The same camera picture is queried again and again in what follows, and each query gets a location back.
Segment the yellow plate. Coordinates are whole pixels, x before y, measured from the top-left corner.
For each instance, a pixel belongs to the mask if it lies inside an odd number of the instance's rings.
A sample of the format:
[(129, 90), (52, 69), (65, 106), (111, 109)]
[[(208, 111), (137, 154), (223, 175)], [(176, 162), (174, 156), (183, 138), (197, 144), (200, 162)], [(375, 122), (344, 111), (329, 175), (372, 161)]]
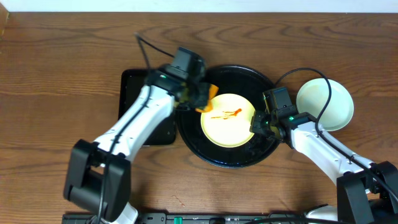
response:
[(201, 114), (200, 125), (205, 136), (221, 147), (246, 144), (254, 133), (250, 132), (255, 108), (246, 98), (225, 93), (211, 100), (213, 109)]

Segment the orange sponge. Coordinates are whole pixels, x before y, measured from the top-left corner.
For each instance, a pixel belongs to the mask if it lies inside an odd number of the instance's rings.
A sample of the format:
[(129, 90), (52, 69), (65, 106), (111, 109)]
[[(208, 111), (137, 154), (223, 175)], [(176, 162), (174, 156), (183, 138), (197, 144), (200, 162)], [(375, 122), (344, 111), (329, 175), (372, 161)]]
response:
[(219, 88), (216, 85), (211, 84), (210, 87), (209, 87), (209, 92), (208, 92), (207, 105), (199, 107), (199, 108), (196, 108), (195, 111), (197, 111), (199, 113), (210, 112), (213, 109), (212, 99), (216, 96), (218, 90), (219, 90)]

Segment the light green plate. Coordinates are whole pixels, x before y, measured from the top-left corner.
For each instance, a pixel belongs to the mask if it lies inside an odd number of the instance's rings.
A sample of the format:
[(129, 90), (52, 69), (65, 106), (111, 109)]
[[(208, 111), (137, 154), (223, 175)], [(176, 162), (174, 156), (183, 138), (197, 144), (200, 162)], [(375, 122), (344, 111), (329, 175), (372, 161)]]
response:
[[(326, 131), (337, 131), (345, 127), (354, 114), (354, 102), (348, 90), (340, 83), (329, 80), (331, 99), (320, 118)], [(323, 78), (306, 82), (298, 91), (296, 106), (299, 113), (308, 112), (317, 117), (329, 96), (328, 85)]]

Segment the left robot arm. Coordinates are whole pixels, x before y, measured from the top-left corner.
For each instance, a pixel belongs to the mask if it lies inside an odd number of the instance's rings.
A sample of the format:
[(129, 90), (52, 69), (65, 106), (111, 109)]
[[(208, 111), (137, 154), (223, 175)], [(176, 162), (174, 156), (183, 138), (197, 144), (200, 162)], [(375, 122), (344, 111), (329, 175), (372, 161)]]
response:
[(211, 85), (204, 68), (164, 65), (149, 70), (135, 102), (94, 141), (72, 147), (63, 196), (93, 212), (93, 223), (134, 223), (129, 203), (131, 164), (158, 125), (181, 104), (208, 105)]

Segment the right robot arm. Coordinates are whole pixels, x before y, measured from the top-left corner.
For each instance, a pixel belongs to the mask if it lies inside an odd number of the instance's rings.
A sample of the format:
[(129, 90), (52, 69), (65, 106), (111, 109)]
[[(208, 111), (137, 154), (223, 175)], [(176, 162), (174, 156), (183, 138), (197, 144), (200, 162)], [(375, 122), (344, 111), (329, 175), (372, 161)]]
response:
[(250, 131), (304, 154), (336, 185), (337, 206), (305, 214), (307, 223), (397, 223), (397, 167), (375, 163), (347, 148), (308, 113), (277, 118), (255, 111)]

